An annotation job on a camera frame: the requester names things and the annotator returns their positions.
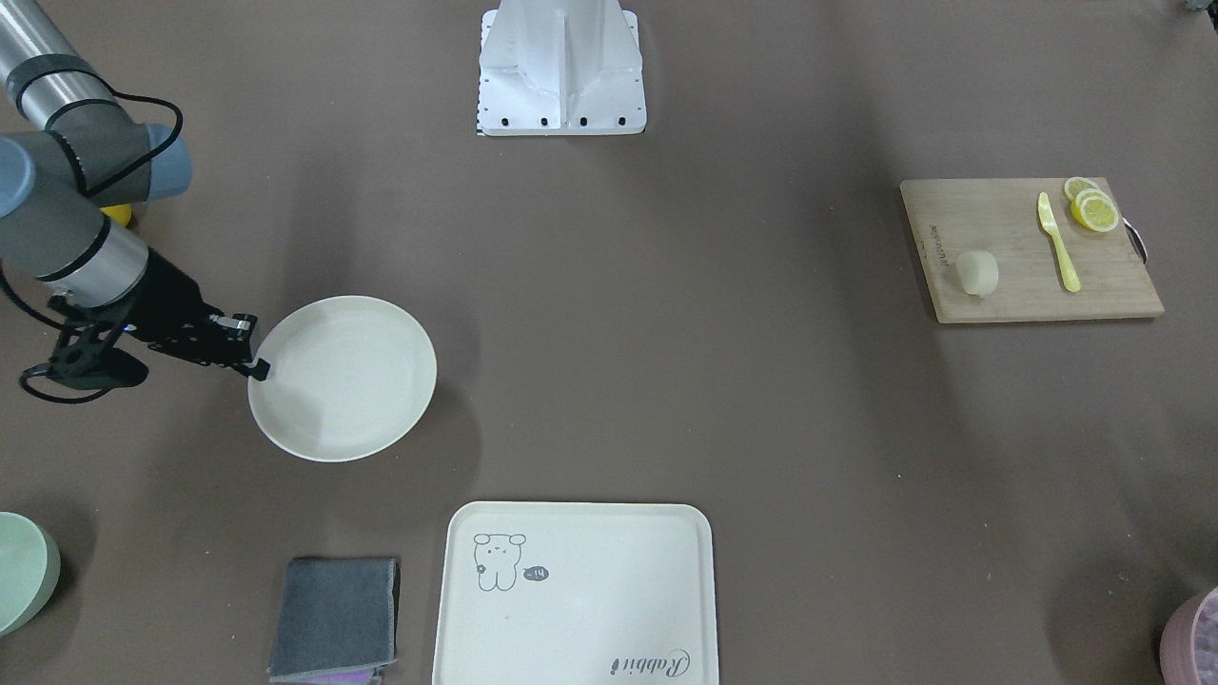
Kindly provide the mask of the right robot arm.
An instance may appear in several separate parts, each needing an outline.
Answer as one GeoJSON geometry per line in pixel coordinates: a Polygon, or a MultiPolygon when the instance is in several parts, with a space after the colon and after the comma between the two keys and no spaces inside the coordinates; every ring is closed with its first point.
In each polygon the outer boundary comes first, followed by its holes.
{"type": "Polygon", "coordinates": [[[35,1],[2,2],[1,28],[2,91],[33,126],[1,140],[2,264],[49,288],[58,333],[48,362],[23,372],[19,386],[55,382],[69,389],[65,403],[136,386],[149,371],[118,346],[125,335],[264,382],[256,317],[206,303],[194,279],[108,216],[188,190],[180,110],[169,106],[169,127],[134,121],[130,95],[110,87],[35,1]]]}

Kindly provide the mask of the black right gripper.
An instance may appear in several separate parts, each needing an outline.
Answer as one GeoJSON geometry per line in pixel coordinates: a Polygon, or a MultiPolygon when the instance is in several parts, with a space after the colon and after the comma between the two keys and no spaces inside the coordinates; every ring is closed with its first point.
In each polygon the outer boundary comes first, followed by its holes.
{"type": "Polygon", "coordinates": [[[135,325],[135,338],[155,351],[197,364],[222,364],[253,382],[269,375],[267,360],[234,360],[231,345],[256,345],[258,317],[228,316],[206,303],[199,284],[153,250],[135,285],[114,307],[125,314],[125,324],[135,325]]]}

